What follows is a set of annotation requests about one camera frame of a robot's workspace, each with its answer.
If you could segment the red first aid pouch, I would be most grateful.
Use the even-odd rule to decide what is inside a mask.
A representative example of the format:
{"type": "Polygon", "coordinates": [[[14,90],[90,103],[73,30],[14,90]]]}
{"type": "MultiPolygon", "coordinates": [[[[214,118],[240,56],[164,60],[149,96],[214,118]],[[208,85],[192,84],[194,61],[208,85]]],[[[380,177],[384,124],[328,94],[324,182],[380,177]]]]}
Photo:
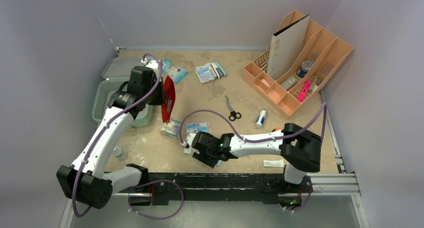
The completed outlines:
{"type": "Polygon", "coordinates": [[[167,123],[171,120],[172,111],[176,101],[176,90],[174,81],[167,76],[163,83],[163,91],[166,95],[166,101],[161,105],[162,122],[167,123]]]}

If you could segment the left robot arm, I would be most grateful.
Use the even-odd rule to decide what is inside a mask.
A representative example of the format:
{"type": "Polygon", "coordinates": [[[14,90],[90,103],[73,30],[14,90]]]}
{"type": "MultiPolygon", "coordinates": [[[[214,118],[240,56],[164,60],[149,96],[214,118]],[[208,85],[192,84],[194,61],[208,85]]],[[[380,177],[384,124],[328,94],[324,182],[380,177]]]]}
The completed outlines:
{"type": "Polygon", "coordinates": [[[138,193],[146,191],[147,171],[129,164],[119,171],[105,172],[107,162],[121,136],[147,106],[161,106],[167,101],[161,70],[135,66],[129,80],[124,81],[111,96],[103,119],[83,152],[70,166],[60,166],[57,180],[64,195],[73,203],[90,208],[103,208],[111,196],[131,187],[138,193]]]}

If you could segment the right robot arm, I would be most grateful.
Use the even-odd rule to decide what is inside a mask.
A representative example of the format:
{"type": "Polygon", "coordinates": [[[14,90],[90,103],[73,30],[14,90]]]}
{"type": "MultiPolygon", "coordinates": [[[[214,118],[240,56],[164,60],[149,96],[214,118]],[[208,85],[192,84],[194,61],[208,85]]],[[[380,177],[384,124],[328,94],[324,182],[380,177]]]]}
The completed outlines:
{"type": "Polygon", "coordinates": [[[304,127],[286,123],[283,129],[254,135],[224,133],[215,137],[208,132],[189,133],[183,140],[185,148],[193,148],[193,158],[214,168],[218,161],[226,162],[253,155],[275,155],[288,164],[280,184],[288,192],[300,186],[307,173],[321,170],[323,139],[304,127]]]}

